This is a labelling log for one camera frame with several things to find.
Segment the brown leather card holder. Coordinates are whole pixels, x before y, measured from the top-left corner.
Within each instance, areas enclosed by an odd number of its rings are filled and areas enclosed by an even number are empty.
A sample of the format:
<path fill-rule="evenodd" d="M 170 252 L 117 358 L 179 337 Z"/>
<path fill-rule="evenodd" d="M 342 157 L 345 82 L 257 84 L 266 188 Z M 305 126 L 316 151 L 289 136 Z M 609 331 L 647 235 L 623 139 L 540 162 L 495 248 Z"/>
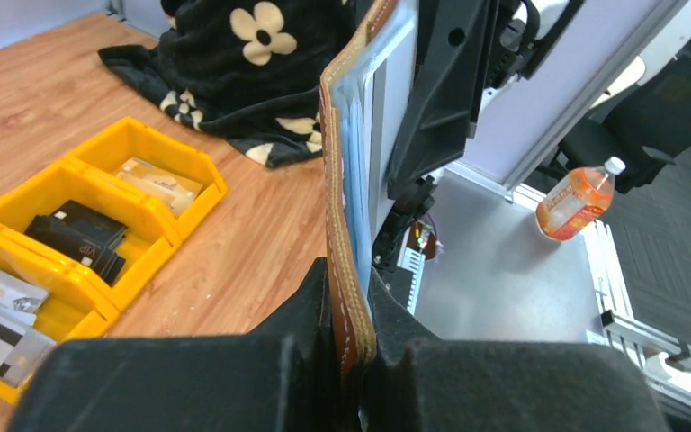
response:
<path fill-rule="evenodd" d="M 343 132 L 346 110 L 335 105 L 338 83 L 356 65 L 369 42 L 393 14 L 395 1 L 373 1 L 358 20 L 347 44 L 324 68 L 319 79 L 319 114 L 323 139 L 327 287 L 337 367 L 335 423 L 338 431 L 360 431 L 359 399 L 364 373 L 377 353 L 377 339 L 368 301 L 359 280 L 346 223 L 346 155 Z"/>

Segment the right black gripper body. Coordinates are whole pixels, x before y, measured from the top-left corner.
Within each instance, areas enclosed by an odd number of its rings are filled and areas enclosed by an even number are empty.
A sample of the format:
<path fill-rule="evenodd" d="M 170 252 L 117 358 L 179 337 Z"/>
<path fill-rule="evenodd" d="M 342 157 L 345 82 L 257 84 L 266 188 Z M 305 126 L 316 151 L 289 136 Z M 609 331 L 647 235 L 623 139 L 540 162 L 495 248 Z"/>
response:
<path fill-rule="evenodd" d="M 462 156 L 480 106 L 498 8 L 497 1 L 420 2 L 421 66 L 390 158 L 390 199 Z"/>

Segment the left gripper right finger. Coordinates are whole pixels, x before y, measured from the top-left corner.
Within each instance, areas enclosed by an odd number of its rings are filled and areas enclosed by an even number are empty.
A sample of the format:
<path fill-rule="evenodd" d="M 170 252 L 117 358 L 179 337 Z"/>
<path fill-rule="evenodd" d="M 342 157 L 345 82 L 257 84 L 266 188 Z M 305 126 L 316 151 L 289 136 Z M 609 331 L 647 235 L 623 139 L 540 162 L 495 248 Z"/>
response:
<path fill-rule="evenodd" d="M 377 356 L 364 379 L 371 431 L 665 431 L 641 372 L 581 343 L 443 340 L 372 273 Z"/>

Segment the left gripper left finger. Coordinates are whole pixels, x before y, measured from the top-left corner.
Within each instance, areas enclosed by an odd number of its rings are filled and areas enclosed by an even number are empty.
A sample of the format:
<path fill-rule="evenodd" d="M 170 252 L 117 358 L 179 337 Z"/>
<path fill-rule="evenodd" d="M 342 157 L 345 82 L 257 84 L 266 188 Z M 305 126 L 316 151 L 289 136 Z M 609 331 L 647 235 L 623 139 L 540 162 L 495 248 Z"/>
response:
<path fill-rule="evenodd" d="M 334 431 L 327 262 L 246 334 L 98 338 L 58 346 L 11 431 Z"/>

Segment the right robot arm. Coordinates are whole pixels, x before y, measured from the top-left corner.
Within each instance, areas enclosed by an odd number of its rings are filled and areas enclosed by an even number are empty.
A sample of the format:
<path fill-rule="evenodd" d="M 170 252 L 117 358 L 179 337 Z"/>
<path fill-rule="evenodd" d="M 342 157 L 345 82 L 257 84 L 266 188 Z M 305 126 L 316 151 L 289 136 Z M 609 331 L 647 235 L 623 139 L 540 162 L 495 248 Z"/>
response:
<path fill-rule="evenodd" d="M 544 23 L 533 1 L 420 2 L 419 61 L 390 158 L 390 199 L 463 155 L 485 91 L 530 78 L 582 5 L 569 1 Z"/>

